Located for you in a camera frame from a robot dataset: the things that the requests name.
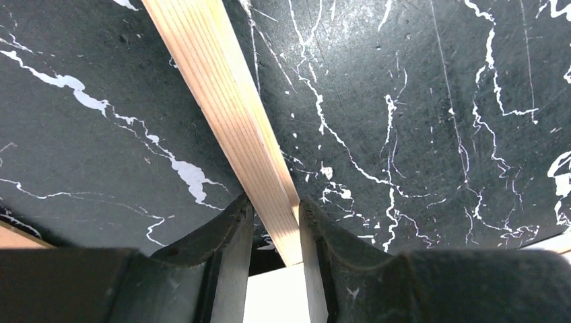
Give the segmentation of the brown cardboard backing board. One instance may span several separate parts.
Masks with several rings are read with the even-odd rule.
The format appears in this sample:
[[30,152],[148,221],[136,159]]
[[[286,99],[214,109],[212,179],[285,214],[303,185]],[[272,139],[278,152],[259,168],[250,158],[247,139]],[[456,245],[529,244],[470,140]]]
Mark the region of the brown cardboard backing board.
[[1,222],[1,249],[52,248],[50,244],[12,225]]

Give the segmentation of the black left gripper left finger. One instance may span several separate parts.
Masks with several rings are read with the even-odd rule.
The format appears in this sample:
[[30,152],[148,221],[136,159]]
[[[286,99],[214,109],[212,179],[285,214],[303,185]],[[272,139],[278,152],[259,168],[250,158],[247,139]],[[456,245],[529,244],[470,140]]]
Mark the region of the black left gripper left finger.
[[146,256],[130,248],[1,251],[2,322],[241,322],[251,202]]

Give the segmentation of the light wooden picture frame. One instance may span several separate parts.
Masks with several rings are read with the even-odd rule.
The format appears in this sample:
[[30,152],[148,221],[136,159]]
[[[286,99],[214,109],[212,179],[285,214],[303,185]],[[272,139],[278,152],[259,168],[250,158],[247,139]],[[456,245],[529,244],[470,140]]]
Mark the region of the light wooden picture frame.
[[283,262],[302,262],[299,196],[221,1],[145,1]]

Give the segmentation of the white-backed printed photo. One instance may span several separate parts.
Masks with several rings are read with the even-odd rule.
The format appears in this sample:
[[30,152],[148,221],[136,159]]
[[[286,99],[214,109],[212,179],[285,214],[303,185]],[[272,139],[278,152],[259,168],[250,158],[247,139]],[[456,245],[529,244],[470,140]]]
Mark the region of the white-backed printed photo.
[[243,322],[310,322],[303,265],[249,277]]

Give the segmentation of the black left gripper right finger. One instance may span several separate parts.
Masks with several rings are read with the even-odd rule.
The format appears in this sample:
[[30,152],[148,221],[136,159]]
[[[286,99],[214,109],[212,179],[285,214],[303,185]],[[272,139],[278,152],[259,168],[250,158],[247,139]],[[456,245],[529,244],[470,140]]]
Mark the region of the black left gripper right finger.
[[547,250],[390,255],[299,204],[311,322],[569,322],[570,264]]

